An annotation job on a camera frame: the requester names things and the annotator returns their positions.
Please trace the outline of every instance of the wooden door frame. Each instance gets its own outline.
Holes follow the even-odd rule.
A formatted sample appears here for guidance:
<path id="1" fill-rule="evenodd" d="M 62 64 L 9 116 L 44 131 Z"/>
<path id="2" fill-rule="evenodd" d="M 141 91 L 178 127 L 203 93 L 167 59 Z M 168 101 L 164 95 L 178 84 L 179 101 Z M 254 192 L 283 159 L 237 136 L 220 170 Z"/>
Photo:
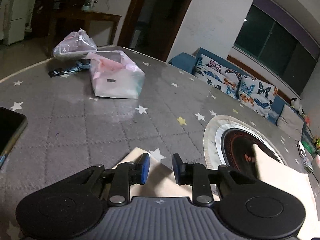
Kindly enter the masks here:
<path id="1" fill-rule="evenodd" d="M 129 35 L 128 31 L 130 30 L 130 25 L 133 24 L 132 21 L 133 21 L 135 7 L 136 7 L 137 2 L 138 2 L 138 0 L 131 0 L 130 6 L 128 8 L 127 15 L 125 16 L 124 23 L 123 23 L 121 33 L 119 36 L 119 40 L 118 40 L 119 46 L 126 47 L 126 46 L 128 46 L 128 43 L 130 43 L 130 41 L 128 41 L 128 40 L 131 38 L 131 36 L 128 37 L 128 35 Z M 172 35 L 170 36 L 168 44 L 167 44 L 166 48 L 164 49 L 164 52 L 163 52 L 162 56 L 160 57 L 160 60 L 162 60 L 162 61 L 167 60 L 169 53 L 171 51 L 171 48 L 173 46 L 174 40 L 176 39 L 176 36 L 178 34 L 178 31 L 180 29 L 180 26 L 182 24 L 182 21 L 183 21 L 185 15 L 186 15 L 186 12 L 189 8 L 190 3 L 191 3 L 191 0 L 185 0 L 184 3 L 182 4 L 181 9 L 178 13 L 177 19 L 175 21 L 173 30 L 172 30 Z"/>

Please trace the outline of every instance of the window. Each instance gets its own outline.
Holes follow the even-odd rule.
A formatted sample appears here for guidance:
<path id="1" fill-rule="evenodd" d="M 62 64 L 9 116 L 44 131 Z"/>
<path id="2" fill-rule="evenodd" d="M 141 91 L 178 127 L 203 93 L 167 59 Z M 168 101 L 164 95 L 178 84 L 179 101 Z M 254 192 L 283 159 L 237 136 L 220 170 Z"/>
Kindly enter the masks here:
<path id="1" fill-rule="evenodd" d="M 299 95 L 316 60 L 284 27 L 251 6 L 235 46 L 273 71 Z"/>

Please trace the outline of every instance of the black phone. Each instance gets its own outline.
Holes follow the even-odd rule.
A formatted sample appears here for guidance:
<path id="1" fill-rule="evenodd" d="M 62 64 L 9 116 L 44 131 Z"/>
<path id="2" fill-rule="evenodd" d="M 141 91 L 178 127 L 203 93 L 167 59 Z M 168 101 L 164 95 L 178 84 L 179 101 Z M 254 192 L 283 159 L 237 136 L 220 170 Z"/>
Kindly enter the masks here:
<path id="1" fill-rule="evenodd" d="M 0 168 L 27 123 L 25 115 L 0 107 Z"/>

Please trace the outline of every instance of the plush toy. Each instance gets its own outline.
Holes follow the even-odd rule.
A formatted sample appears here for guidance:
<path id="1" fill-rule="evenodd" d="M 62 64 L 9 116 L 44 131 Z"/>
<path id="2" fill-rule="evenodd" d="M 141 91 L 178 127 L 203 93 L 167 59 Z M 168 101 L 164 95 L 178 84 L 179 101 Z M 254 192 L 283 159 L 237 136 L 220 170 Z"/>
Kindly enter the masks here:
<path id="1" fill-rule="evenodd" d="M 301 104 L 301 101 L 300 99 L 298 98 L 291 98 L 291 107 L 296 110 L 296 112 L 298 114 L 300 114 L 301 116 L 303 116 L 305 113 L 303 112 L 303 109 L 302 109 L 302 104 Z"/>

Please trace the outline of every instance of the wooden desk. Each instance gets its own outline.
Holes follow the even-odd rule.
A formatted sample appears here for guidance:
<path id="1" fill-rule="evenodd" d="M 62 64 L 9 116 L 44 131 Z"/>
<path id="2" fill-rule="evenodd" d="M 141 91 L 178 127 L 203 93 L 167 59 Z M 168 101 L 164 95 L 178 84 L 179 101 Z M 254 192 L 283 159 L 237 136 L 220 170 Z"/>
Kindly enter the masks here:
<path id="1" fill-rule="evenodd" d="M 107 13 L 99 13 L 94 11 L 82 11 L 78 8 L 67 8 L 67 9 L 59 9 L 52 12 L 50 25 L 49 25 L 49 33 L 47 37 L 47 55 L 50 57 L 53 50 L 53 40 L 56 34 L 56 24 L 57 19 L 66 18 L 66 19 L 75 19 L 75 20 L 84 20 L 83 29 L 88 32 L 90 21 L 106 21 L 113 22 L 113 27 L 111 31 L 110 43 L 113 43 L 113 40 L 116 35 L 116 30 L 118 27 L 119 20 L 121 16 Z"/>

